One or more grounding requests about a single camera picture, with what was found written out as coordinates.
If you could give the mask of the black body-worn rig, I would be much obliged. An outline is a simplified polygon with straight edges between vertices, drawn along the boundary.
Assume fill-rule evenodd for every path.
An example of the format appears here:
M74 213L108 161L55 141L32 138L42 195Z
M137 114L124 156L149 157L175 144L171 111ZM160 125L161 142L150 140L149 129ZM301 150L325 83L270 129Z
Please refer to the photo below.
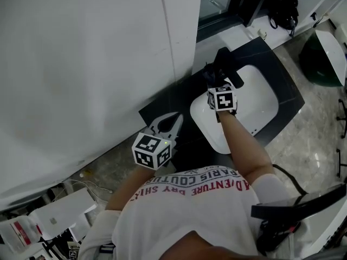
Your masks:
M276 164L273 167L287 175L300 196L252 206L251 216L262 220L261 235L256 241L256 247L263 255L277 249L290 233L296 232L302 220L327 209L347 195L345 183L325 191L307 193L293 175Z

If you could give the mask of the black window frame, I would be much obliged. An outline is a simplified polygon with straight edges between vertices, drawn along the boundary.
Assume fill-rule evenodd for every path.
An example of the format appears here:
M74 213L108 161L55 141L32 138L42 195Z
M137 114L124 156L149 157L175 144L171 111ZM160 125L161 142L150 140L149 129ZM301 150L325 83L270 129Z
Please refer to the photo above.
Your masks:
M237 25L248 27L265 0L201 0L196 42Z

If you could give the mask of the person's left forearm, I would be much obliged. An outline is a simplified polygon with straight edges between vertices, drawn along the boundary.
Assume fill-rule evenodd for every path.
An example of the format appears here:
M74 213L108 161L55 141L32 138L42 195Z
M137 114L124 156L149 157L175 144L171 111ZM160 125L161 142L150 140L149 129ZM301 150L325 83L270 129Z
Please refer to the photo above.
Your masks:
M138 189L153 178L155 171L143 166L136 167L120 187L111 195L105 210L122 211Z

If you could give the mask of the white water dispenser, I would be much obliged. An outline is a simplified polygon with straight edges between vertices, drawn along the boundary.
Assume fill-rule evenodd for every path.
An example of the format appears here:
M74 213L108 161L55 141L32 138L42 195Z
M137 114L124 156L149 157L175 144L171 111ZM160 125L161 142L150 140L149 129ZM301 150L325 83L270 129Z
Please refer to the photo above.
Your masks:
M48 241L62 234L77 222L81 214L94 210L96 206L87 189L82 188L34 210L29 217L38 225L42 238Z

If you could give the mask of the black metal stand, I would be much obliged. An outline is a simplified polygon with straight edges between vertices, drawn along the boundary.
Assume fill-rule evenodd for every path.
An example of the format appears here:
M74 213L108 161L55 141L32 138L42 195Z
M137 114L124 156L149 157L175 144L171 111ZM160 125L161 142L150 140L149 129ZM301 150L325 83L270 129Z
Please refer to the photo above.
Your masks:
M337 116L336 120L345 122L344 132L340 136L341 139L345 139L346 135L347 135L347 108L346 108L346 106L344 104L344 101L342 99L338 99L338 103L340 103L342 105L342 109L343 109L343 112L344 112L344 117ZM336 176L338 178L340 178L340 176L341 176L341 167L347 167L347 164L344 164L344 163L341 162L341 151L340 151L339 148L336 149L336 153L337 153L337 157L338 157L338 171L337 171Z

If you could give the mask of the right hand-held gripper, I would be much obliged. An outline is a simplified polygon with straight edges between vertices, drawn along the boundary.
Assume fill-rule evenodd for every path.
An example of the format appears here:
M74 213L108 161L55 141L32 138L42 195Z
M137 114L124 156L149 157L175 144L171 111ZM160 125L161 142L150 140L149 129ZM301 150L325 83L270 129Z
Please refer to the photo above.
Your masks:
M215 112L226 111L232 115L237 112L235 88L226 80L207 80L207 97L210 109Z

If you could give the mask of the dark wooden vanity cabinet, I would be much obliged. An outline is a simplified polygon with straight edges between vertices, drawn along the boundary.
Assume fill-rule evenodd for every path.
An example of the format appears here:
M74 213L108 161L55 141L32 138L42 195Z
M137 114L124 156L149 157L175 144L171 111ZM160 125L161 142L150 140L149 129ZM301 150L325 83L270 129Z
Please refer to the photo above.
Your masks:
M278 99L276 116L254 135L261 145L266 146L294 118L304 105L304 99L288 71L263 39L255 38L229 51L235 59L237 71L247 65L258 68ZM202 72L200 70L172 84L139 112L146 124L171 112L183 115L183 124L176 140L176 153L172 158L174 167L180 171L209 165L231 167L233 164L229 154L220 154L211 147L191 117L192 102L207 91Z

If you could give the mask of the green and white bathtub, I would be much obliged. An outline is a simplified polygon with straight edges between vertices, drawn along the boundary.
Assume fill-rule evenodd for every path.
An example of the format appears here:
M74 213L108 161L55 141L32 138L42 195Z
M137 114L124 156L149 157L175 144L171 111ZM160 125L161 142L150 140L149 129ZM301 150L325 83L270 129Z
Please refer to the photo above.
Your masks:
M330 32L315 30L312 33L299 54L299 64L305 77L313 84L345 86L347 59Z

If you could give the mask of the person's right forearm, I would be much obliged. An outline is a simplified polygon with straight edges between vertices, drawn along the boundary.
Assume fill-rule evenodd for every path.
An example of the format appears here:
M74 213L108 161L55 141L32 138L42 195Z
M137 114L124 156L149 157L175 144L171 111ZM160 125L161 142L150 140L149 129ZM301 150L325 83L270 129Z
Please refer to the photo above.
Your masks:
M218 112L218 116L237 171L250 184L262 175L273 174L269 155L239 120L227 111Z

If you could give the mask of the black backpack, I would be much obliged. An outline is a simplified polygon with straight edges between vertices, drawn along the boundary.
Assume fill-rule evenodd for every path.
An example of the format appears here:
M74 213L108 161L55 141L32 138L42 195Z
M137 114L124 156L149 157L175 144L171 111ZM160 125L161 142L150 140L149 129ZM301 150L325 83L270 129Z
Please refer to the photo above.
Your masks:
M268 19L273 29L282 27L294 37L298 25L298 0L269 0Z

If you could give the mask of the clear water dispenser bottle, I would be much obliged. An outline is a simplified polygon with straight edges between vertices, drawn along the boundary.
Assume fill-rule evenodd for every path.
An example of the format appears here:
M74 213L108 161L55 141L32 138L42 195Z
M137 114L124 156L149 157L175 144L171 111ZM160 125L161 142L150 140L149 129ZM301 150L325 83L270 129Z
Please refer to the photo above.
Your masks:
M13 253L20 254L37 243L42 232L29 216L18 216L0 222L0 236Z

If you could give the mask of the white sink basin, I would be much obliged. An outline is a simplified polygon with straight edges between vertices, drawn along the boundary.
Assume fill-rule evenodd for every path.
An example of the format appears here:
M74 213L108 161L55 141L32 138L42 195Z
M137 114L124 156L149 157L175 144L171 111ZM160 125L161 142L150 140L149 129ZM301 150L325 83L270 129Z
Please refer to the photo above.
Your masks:
M251 135L256 135L276 116L278 99L255 66L244 66L237 73L244 85L235 88L236 118ZM190 114L211 147L220 154L229 154L222 126L217 121L216 112L208 105L207 91L192 102Z

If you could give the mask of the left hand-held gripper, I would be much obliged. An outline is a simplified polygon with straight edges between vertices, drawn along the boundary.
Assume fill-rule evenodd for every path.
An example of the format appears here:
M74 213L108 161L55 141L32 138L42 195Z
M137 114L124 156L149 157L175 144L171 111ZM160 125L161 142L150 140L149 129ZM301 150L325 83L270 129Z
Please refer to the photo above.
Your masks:
M132 145L135 163L154 171L166 166L176 153L174 147L182 124L183 115L178 112L155 118L144 133L137 135Z

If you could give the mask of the white printed t-shirt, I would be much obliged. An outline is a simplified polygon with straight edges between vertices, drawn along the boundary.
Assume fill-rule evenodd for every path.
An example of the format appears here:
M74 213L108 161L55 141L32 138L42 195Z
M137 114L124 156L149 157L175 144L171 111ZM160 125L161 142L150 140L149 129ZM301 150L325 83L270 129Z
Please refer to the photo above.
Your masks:
M281 180L262 175L250 184L237 171L207 166L162 175L142 185L120 211L100 212L78 260L96 260L113 244L112 260L159 260L189 232L241 255L257 255L261 220L252 206L287 200Z

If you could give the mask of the black faucet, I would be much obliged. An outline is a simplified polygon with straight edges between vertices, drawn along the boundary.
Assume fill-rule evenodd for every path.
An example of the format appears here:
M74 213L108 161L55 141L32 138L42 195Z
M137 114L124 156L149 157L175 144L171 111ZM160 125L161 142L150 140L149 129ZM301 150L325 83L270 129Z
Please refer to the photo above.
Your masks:
M226 78L230 80L236 89L244 85L244 81L237 73L235 59L227 47L218 50L213 63L213 70L215 75L215 83L222 83Z

